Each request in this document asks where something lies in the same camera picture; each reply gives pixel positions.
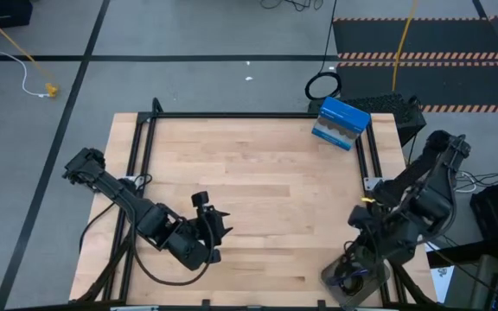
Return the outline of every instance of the blue and white box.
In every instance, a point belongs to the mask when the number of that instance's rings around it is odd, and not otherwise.
[[[312,134],[345,150],[351,150],[354,141],[370,123],[370,115],[335,98],[326,98],[320,108]]]

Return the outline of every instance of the floor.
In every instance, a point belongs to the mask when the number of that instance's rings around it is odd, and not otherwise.
[[[92,196],[61,179],[62,168],[80,148],[103,149],[112,116],[146,111],[159,97],[166,111],[305,111],[303,89],[319,61],[291,61],[286,55],[323,53],[332,1],[320,10],[296,12],[287,3],[264,10],[257,0],[111,0],[93,55],[193,55],[178,61],[93,61],[80,92],[69,98],[80,57],[103,0],[36,0],[31,24],[9,35],[34,55],[76,55],[70,61],[44,61],[61,86],[55,99],[21,90],[22,69],[0,61],[0,285],[15,248],[38,181],[49,177],[7,308],[65,303],[78,259],[78,238]],[[339,17],[405,17],[412,0],[339,0]],[[498,15],[498,0],[482,0]],[[477,16],[471,0],[420,0],[418,17]],[[0,50],[14,53],[0,36]],[[333,40],[329,53],[335,53]],[[282,61],[247,56],[212,61],[202,55],[284,55]],[[27,88],[42,92],[45,79],[29,65]],[[326,92],[328,82],[314,92]],[[73,104],[54,161],[48,161],[55,132]],[[436,129],[466,134],[472,155],[463,169],[474,174],[498,171],[498,114],[427,113],[412,157]],[[408,155],[409,146],[405,147]],[[448,235],[459,244],[481,239],[469,195],[459,194],[456,223]]]

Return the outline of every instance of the wooden table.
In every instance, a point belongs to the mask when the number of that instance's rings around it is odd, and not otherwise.
[[[124,176],[136,114],[115,115],[105,151],[107,170]],[[129,304],[307,306],[317,300],[336,306],[320,283],[320,272],[342,254],[345,241],[358,231],[347,224],[362,196],[356,152],[344,151],[310,134],[314,119],[178,119],[157,120],[149,173],[153,182],[145,197],[162,202],[187,218],[195,217],[190,195],[206,190],[210,202],[233,226],[220,247],[222,262],[212,264],[198,282],[186,287],[151,281],[136,263]],[[404,169],[404,158],[392,115],[373,115],[373,126],[385,177]],[[373,172],[366,146],[368,171]],[[137,169],[141,166],[140,144]],[[96,195],[90,218],[109,203]],[[86,235],[71,298],[82,295],[107,260],[116,225],[115,208]],[[181,266],[167,251],[158,252],[142,239],[137,247],[145,265],[160,278],[185,281],[197,271]],[[405,268],[431,299],[436,294],[424,247]],[[115,277],[118,297],[122,269]],[[393,279],[392,301],[397,301]],[[363,304],[380,306],[380,294]]]

